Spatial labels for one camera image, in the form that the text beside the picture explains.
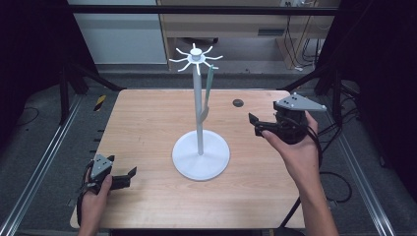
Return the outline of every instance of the table top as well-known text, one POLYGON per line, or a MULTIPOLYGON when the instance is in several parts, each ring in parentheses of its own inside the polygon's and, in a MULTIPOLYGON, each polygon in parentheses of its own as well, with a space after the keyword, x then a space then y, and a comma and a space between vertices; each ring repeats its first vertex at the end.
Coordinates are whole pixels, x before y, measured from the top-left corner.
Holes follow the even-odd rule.
MULTIPOLYGON (((272 102, 289 95, 278 90, 213 89, 203 126, 229 145, 226 169, 208 181, 180 174, 172 149, 196 130, 190 89, 126 89, 116 100, 97 153, 115 155, 112 174, 138 173, 131 186, 112 191, 102 228, 249 229, 275 228, 290 211, 298 191, 279 153, 256 137, 248 113, 274 122, 272 102), (244 102, 233 105, 234 99, 244 102)), ((71 225, 78 227, 73 213, 71 225)), ((287 224, 304 228, 299 207, 287 224)))

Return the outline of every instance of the wall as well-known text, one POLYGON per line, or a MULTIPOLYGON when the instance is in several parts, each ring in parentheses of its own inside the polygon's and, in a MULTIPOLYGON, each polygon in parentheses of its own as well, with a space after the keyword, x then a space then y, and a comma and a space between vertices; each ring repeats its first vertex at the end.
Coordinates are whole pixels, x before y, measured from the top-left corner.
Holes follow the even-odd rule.
MULTIPOLYGON (((155 5, 154 0, 68 0, 69 4, 155 5)), ((157 14, 75 14, 95 64, 166 64, 157 14)))

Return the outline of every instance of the white utensil stand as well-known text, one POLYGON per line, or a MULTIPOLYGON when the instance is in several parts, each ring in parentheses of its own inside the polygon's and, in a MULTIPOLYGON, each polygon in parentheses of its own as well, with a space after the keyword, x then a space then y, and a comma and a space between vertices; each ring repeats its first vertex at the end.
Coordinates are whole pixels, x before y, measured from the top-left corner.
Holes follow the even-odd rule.
POLYGON ((230 158, 230 149, 226 140, 213 131, 203 129, 203 122, 206 116, 202 116, 202 77, 200 64, 204 63, 210 67, 206 59, 217 60, 222 57, 206 57, 205 54, 210 52, 211 49, 212 47, 208 51, 203 52, 193 44, 193 49, 191 49, 190 53, 184 53, 177 48, 177 51, 186 55, 187 58, 180 60, 170 59, 173 62, 188 60, 188 64, 183 69, 178 70, 178 72, 184 71, 189 65, 194 64, 193 84, 197 130, 183 135, 176 142, 172 151, 172 159, 175 167, 182 175, 196 181, 210 180, 219 175, 226 168, 230 158))

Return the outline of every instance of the white round base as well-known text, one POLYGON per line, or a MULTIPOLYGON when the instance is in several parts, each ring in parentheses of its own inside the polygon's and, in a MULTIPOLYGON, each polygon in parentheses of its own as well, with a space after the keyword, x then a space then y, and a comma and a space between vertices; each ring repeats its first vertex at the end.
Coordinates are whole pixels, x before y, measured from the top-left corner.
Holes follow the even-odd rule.
POLYGON ((229 163, 227 142, 215 132, 203 130, 204 153, 199 155, 197 131, 183 135, 175 144, 172 159, 185 177, 205 181, 219 175, 229 163))

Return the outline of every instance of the human arm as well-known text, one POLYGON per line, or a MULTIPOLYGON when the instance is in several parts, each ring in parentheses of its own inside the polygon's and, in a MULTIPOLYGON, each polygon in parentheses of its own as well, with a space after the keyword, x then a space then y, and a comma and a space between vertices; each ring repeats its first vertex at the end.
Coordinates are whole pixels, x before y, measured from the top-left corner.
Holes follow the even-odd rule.
POLYGON ((98 232, 101 216, 107 205, 107 196, 110 191, 112 176, 107 175, 101 184, 100 192, 88 191, 83 196, 82 221, 79 236, 93 236, 98 232))
MULTIPOLYGON (((316 120, 307 111, 306 117, 310 128, 317 133, 316 120)), ((302 142, 288 145, 270 131, 262 131, 262 135, 281 154, 288 173, 298 188, 307 234, 309 236, 338 235, 320 181, 316 143, 306 136, 302 142)))

